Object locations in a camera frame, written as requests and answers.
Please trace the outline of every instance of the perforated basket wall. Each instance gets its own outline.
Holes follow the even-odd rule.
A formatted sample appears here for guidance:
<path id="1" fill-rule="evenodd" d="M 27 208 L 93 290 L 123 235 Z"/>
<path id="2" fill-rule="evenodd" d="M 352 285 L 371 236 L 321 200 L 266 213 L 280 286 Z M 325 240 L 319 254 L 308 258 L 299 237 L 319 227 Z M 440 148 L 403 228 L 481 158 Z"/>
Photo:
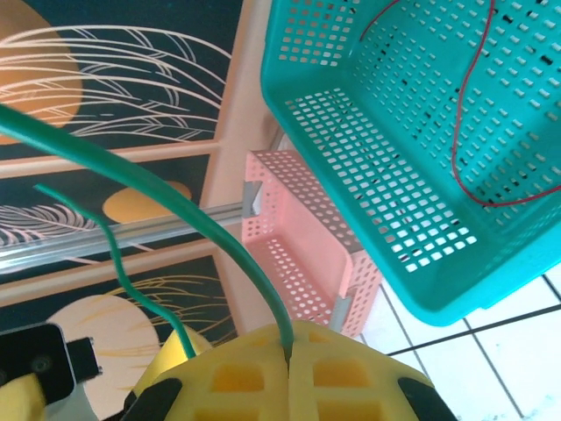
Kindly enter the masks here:
<path id="1" fill-rule="evenodd" d="M 244 219 L 242 241 L 291 318 L 357 336 L 381 273 L 302 158 L 294 151 L 249 153 L 245 180 L 261 182 L 261 209 Z"/>
<path id="2" fill-rule="evenodd" d="M 446 325 L 561 259 L 561 195 L 506 208 L 451 175 L 458 92 L 487 0 L 276 0 L 265 99 L 420 319 Z M 458 169 L 489 203 L 561 182 L 561 5 L 497 0 L 463 104 Z"/>

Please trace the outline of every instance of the green cable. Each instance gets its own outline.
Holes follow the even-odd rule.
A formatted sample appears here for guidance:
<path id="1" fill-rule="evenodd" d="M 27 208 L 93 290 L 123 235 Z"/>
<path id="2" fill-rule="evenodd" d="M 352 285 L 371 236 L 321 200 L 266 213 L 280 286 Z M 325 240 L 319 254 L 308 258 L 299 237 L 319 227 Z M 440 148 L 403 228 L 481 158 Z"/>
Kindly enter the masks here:
<path id="1" fill-rule="evenodd" d="M 126 291 L 126 293 L 131 296 L 134 300 L 138 301 L 142 305 L 144 305 L 149 311 L 156 313 L 158 316 L 164 318 L 169 322 L 169 324 L 175 329 L 177 332 L 177 336 L 179 336 L 179 341 L 183 346 L 183 351 L 185 351 L 185 355 L 187 355 L 188 359 L 195 358 L 196 353 L 195 349 L 193 349 L 193 345 L 191 344 L 191 339 L 187 335 L 185 331 L 185 327 L 180 319 L 175 316 L 171 310 L 167 309 L 166 307 L 159 305 L 152 301 L 150 298 L 142 294 L 138 291 L 131 283 L 131 280 L 127 276 L 124 266 L 123 266 L 123 256 L 121 255 L 121 250 L 119 249 L 119 245 L 117 240 L 115 239 L 115 235 L 109 228 L 107 224 L 105 224 L 102 219 L 97 216 L 95 213 L 90 212 L 82 208 L 78 203 L 74 202 L 72 199 L 62 195 L 62 193 L 55 191 L 43 184 L 37 184 L 35 189 L 38 191 L 45 193 L 46 195 L 52 197 L 53 199 L 58 200 L 59 202 L 64 203 L 66 206 L 74 209 L 76 212 L 81 213 L 84 217 L 91 219 L 99 227 L 102 229 L 107 241 L 109 242 L 109 249 L 111 254 L 111 259 L 113 259 L 113 264 L 115 265 L 115 270 L 117 271 L 117 279 L 119 283 Z"/>
<path id="2" fill-rule="evenodd" d="M 292 355 L 294 331 L 287 309 L 277 291 L 252 256 L 217 222 L 193 202 L 150 171 L 125 158 L 76 138 L 61 129 L 47 125 L 0 104 L 0 132 L 46 153 L 58 155 L 89 168 L 116 182 L 144 193 L 190 224 L 203 236 L 222 248 L 244 270 L 265 298 L 276 319 L 280 342 L 287 362 Z"/>

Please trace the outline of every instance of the teal plastic basket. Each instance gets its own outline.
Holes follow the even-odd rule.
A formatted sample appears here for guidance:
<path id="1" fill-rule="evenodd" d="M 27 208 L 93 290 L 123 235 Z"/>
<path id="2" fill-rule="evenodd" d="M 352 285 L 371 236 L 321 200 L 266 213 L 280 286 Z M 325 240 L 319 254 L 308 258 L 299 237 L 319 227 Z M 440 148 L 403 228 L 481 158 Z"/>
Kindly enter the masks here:
<path id="1" fill-rule="evenodd" d="M 463 104 L 458 170 L 485 201 L 561 182 L 561 5 L 498 0 Z M 451 174 L 483 0 L 274 0 L 264 97 L 409 310 L 489 307 L 561 260 L 561 194 L 493 208 Z"/>

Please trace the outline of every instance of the tile grout line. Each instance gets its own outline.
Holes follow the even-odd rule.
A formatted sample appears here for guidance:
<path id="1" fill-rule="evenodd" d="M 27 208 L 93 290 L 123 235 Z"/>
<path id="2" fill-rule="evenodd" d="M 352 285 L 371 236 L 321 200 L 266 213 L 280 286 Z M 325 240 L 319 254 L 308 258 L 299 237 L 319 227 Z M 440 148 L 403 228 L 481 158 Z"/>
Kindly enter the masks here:
<path id="1" fill-rule="evenodd" d="M 550 277 L 546 274 L 543 274 L 542 278 L 545 281 L 545 283 L 547 283 L 548 287 L 550 287 L 553 295 L 556 296 L 557 299 L 561 302 L 561 293 L 559 293 L 559 291 L 557 291 L 557 288 L 555 288 L 555 285 L 553 285 L 553 282 L 551 281 Z"/>
<path id="2" fill-rule="evenodd" d="M 507 318 L 507 319 L 502 320 L 500 322 L 491 323 L 490 325 L 476 327 L 475 329 L 471 329 L 471 330 L 468 330 L 466 332 L 455 333 L 453 335 L 446 336 L 444 338 L 431 340 L 430 342 L 425 342 L 424 344 L 411 346 L 409 348 L 401 349 L 400 351 L 394 351 L 392 353 L 388 353 L 387 355 L 390 356 L 390 357 L 393 357 L 395 355 L 399 355 L 400 353 L 408 353 L 409 351 L 415 351 L 417 349 L 421 349 L 421 348 L 424 348 L 424 347 L 427 347 L 427 346 L 440 344 L 442 342 L 446 342 L 447 340 L 462 338 L 464 336 L 471 335 L 473 333 L 479 333 L 479 332 L 487 331 L 489 329 L 493 329 L 495 327 L 500 327 L 500 326 L 503 326 L 503 325 L 510 325 L 511 323 L 520 322 L 520 321 L 526 320 L 527 318 L 534 318 L 534 317 L 537 317 L 537 316 L 542 316 L 544 314 L 552 313 L 553 311 L 558 311 L 558 310 L 561 310 L 561 304 L 552 305 L 551 307 L 546 307 L 545 309 L 541 309 L 541 310 L 531 311 L 530 313 L 526 313 L 526 314 L 523 314 L 521 316 L 516 316 L 514 318 Z"/>
<path id="3" fill-rule="evenodd" d="M 413 346 L 413 342 L 411 341 L 411 338 L 409 337 L 407 331 L 405 330 L 405 326 L 401 322 L 401 319 L 398 316 L 397 311 L 395 311 L 395 307 L 392 304 L 392 301 L 389 299 L 389 296 L 387 296 L 387 292 L 384 289 L 384 286 L 380 285 L 380 289 L 382 290 L 382 294 L 384 294 L 384 297 L 386 298 L 389 308 L 392 310 L 392 313 L 394 313 L 395 319 L 397 320 L 397 324 L 400 326 L 401 330 L 403 331 L 403 334 L 405 335 L 405 339 L 407 340 L 409 346 Z M 415 355 L 415 358 L 419 363 L 419 366 L 421 366 L 421 370 L 423 371 L 423 374 L 426 375 L 427 378 L 430 380 L 429 373 L 427 372 L 427 369 L 425 368 L 423 362 L 421 361 L 421 357 L 419 357 L 419 353 L 416 350 L 413 350 L 413 354 Z"/>
<path id="4" fill-rule="evenodd" d="M 468 330 L 470 332 L 473 332 L 472 327 L 470 326 L 470 324 L 469 324 L 469 322 L 467 321 L 466 318 L 464 318 L 464 323 L 467 326 Z M 502 377 L 499 374 L 499 371 L 497 370 L 497 367 L 494 366 L 494 364 L 491 361 L 491 359 L 489 358 L 489 355 L 487 354 L 485 348 L 481 345 L 481 342 L 479 341 L 479 338 L 476 336 L 475 333 L 472 333 L 472 338 L 473 338 L 473 340 L 475 340 L 475 343 L 477 344 L 479 350 L 481 351 L 481 353 L 485 357 L 485 360 L 487 361 L 487 364 L 489 364 L 489 367 L 491 368 L 495 377 L 499 381 L 499 384 L 501 385 L 502 389 L 507 394 L 508 400 L 512 403 L 512 406 L 515 408 L 516 413 L 518 414 L 518 417 L 520 417 L 520 419 L 524 419 L 524 414 L 522 414 L 522 411 L 520 410 L 520 407 L 518 406 L 514 397 L 510 393 L 510 390 L 508 390 L 507 384 L 502 380 Z"/>

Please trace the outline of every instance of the yellow sponge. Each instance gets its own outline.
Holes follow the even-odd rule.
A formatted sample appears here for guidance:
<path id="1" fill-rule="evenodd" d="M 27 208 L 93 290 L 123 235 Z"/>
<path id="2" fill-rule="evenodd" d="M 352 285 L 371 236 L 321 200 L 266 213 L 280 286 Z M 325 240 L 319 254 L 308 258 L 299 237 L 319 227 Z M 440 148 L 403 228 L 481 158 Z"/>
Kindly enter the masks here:
<path id="1" fill-rule="evenodd" d="M 412 421 L 397 380 L 421 373 L 320 325 L 295 322 L 290 367 L 267 326 L 156 379 L 181 380 L 166 421 Z"/>

